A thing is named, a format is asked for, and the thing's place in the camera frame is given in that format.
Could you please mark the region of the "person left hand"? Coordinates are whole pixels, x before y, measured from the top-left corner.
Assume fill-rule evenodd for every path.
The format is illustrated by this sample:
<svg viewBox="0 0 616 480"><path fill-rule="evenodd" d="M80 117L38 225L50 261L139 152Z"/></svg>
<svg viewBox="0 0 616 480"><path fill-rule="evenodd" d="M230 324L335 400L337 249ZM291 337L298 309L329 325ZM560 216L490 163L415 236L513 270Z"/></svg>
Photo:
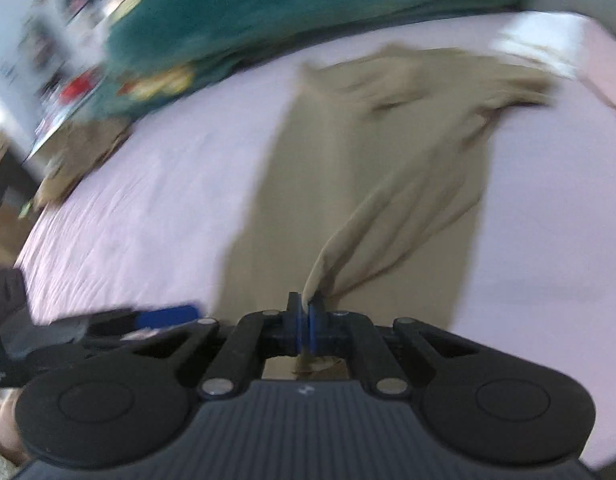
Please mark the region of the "person left hand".
<svg viewBox="0 0 616 480"><path fill-rule="evenodd" d="M29 460L15 420L16 402L21 393L20 389L11 389L0 399L0 455L15 466Z"/></svg>

